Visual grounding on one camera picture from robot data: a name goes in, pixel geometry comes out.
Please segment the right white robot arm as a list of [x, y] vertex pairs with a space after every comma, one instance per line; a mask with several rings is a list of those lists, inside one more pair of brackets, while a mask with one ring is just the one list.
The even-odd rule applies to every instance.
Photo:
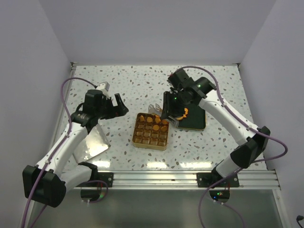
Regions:
[[234, 107], [220, 98], [216, 85], [205, 77], [193, 80], [180, 69], [168, 77], [171, 85], [163, 94], [161, 119], [177, 120], [187, 117], [186, 106], [196, 105], [211, 114], [234, 138], [237, 148], [213, 170], [211, 180], [216, 186], [228, 182], [228, 176], [248, 168], [265, 150], [270, 130], [258, 127], [243, 117]]

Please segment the silver metal tongs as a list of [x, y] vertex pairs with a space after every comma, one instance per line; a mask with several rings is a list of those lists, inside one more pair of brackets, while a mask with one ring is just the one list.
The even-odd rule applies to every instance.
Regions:
[[[148, 106], [148, 113], [161, 117], [161, 115], [163, 114], [163, 110], [158, 104], [150, 104]], [[174, 119], [173, 117], [168, 116], [165, 118], [165, 120], [171, 123], [174, 127], [178, 127], [179, 121]]]

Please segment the silver tin lid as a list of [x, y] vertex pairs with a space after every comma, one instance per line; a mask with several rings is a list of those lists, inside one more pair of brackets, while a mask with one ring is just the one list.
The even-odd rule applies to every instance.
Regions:
[[97, 124], [73, 152], [77, 163], [91, 161], [111, 147], [102, 127]]

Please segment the fish cookie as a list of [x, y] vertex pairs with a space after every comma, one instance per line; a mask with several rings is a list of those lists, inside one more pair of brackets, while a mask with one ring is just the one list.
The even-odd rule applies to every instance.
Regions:
[[156, 117], [155, 117], [155, 122], [158, 124], [160, 121], [161, 121], [160, 117], [159, 117], [159, 116], [156, 116]]
[[177, 120], [182, 120], [182, 119], [184, 119], [184, 118], [186, 118], [187, 117], [187, 115], [188, 115], [188, 109], [187, 108], [184, 108], [184, 114], [183, 114], [183, 116], [181, 116], [181, 117], [178, 117], [177, 118]]

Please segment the green cookie tray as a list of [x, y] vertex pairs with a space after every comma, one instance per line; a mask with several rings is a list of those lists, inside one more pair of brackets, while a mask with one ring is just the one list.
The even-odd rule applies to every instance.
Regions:
[[187, 117], [179, 121], [177, 128], [196, 131], [204, 130], [206, 127], [205, 110], [194, 104], [189, 104], [186, 108], [188, 109]]

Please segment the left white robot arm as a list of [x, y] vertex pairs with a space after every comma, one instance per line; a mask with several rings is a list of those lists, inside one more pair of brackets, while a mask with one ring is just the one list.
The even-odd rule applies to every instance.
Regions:
[[85, 100], [72, 113], [65, 133], [51, 150], [35, 166], [26, 166], [22, 172], [25, 197], [53, 208], [60, 205], [66, 193], [85, 183], [94, 186], [98, 183], [98, 168], [88, 162], [79, 163], [75, 169], [63, 173], [63, 169], [77, 146], [97, 126], [99, 120], [124, 116], [128, 108], [120, 94], [115, 94], [117, 105], [103, 91], [90, 89]]

